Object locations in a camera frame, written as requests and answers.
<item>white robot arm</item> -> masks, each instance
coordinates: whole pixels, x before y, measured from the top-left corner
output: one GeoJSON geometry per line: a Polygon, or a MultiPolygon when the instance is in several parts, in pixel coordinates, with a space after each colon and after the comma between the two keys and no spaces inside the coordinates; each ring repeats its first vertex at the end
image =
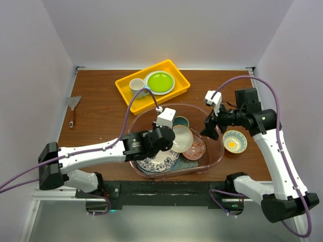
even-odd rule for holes
{"type": "Polygon", "coordinates": [[[304,206],[296,190],[299,190],[305,198],[309,208],[317,205],[319,203],[317,194],[308,192],[294,167],[281,128],[279,136],[283,149],[279,149],[276,136],[276,112],[272,109],[261,110],[256,89],[237,90],[237,109],[230,110],[226,110],[222,105],[221,93],[217,92],[215,95],[214,93],[215,91],[208,91],[204,99],[204,103],[213,107],[213,110],[205,120],[205,129],[201,134],[217,140],[219,135],[214,130],[216,125],[222,133],[226,131],[227,126],[243,126],[260,148],[274,185],[273,189],[266,187],[240,172],[227,176],[226,190],[244,194],[254,200],[261,206],[270,222],[282,221],[304,213],[304,206]],[[282,151],[287,158],[293,177],[297,180],[297,188],[293,186],[288,174],[281,156],[282,151]]]}
{"type": "Polygon", "coordinates": [[[56,142],[47,144],[38,159],[39,163],[53,157],[64,158],[39,168],[39,188],[51,190],[65,185],[90,193],[101,188],[102,177],[97,172],[86,173],[79,169],[110,162],[143,160],[154,157],[160,150],[171,149],[175,138],[172,127],[176,111],[170,108],[157,111],[160,114],[152,124],[152,132],[131,133],[119,141],[114,139],[82,147],[59,148],[56,142]],[[115,142],[113,147],[106,148],[115,142]]]}

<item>white wall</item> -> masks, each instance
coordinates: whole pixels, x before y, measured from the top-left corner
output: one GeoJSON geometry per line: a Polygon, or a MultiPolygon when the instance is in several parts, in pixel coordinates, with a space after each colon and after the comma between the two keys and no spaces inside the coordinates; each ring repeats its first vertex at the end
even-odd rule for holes
{"type": "MultiPolygon", "coordinates": [[[[0,1],[0,184],[58,135],[73,65],[40,0],[0,1]]],[[[19,182],[37,178],[37,171],[19,182]]],[[[0,241],[18,241],[34,185],[0,194],[0,241]]]]}
{"type": "MultiPolygon", "coordinates": [[[[323,2],[295,0],[256,67],[278,93],[286,143],[294,164],[310,192],[323,199],[323,2]]],[[[271,94],[260,85],[265,108],[273,108],[271,94]]],[[[323,208],[311,212],[311,241],[323,239],[323,208]]]]}
{"type": "Polygon", "coordinates": [[[245,68],[260,60],[292,0],[42,0],[73,64],[245,68]]]}

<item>red patterned plate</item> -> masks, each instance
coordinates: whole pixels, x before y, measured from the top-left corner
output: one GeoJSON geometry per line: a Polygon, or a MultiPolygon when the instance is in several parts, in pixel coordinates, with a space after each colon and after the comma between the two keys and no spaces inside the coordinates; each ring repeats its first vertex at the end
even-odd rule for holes
{"type": "Polygon", "coordinates": [[[196,161],[196,160],[200,160],[204,156],[205,152],[206,152],[205,142],[197,135],[193,135],[193,143],[191,148],[189,148],[187,151],[185,151],[182,154],[187,160],[196,161]]]}

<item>wooden table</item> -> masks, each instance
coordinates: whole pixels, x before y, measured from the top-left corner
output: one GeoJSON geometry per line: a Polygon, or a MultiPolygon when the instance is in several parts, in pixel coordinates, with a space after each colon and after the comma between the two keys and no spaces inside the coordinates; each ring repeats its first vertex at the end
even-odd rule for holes
{"type": "MultiPolygon", "coordinates": [[[[102,143],[119,136],[127,105],[118,92],[115,81],[136,72],[135,70],[79,71],[72,96],[82,95],[76,107],[76,124],[69,128],[69,109],[59,138],[60,147],[76,147],[102,143]]],[[[248,75],[247,71],[182,71],[191,83],[186,93],[167,103],[183,102],[195,104],[207,112],[211,108],[203,103],[208,90],[215,90],[224,81],[239,75],[248,75]]],[[[236,81],[222,89],[223,100],[235,104],[235,90],[251,87],[250,79],[236,81]]],[[[134,119],[130,114],[129,124],[134,119]]],[[[248,147],[242,154],[225,152],[220,163],[205,174],[188,174],[170,177],[168,180],[212,181],[225,180],[226,176],[243,171],[255,180],[271,180],[269,171],[253,138],[242,127],[231,127],[241,131],[248,140],[248,147]]],[[[86,172],[97,171],[105,180],[145,180],[132,170],[129,163],[110,163],[87,167],[86,172]]]]}

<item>yellow tray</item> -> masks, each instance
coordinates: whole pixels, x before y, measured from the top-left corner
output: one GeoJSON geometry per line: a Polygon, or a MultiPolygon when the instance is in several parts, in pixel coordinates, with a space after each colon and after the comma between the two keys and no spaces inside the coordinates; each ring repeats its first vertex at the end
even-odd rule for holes
{"type": "MultiPolygon", "coordinates": [[[[149,73],[155,72],[155,71],[168,72],[175,79],[174,89],[170,93],[165,94],[165,95],[156,95],[155,96],[158,104],[166,102],[166,101],[172,99],[173,97],[176,97],[176,96],[186,92],[187,89],[191,86],[191,84],[186,80],[186,78],[179,71],[179,69],[174,65],[174,63],[170,59],[167,59],[163,62],[160,62],[156,65],[153,65],[151,67],[148,67],[146,69],[143,69],[141,71],[138,71],[134,74],[131,74],[129,76],[126,76],[126,77],[121,78],[116,81],[116,86],[128,106],[131,101],[131,98],[133,97],[130,87],[129,87],[130,81],[134,78],[141,78],[144,80],[145,77],[149,73]]],[[[155,104],[154,104],[152,97],[150,95],[147,95],[141,99],[136,99],[133,102],[133,104],[130,108],[130,111],[134,115],[138,115],[138,114],[142,113],[143,111],[145,111],[149,108],[152,108],[154,106],[155,106],[155,104]]]]}

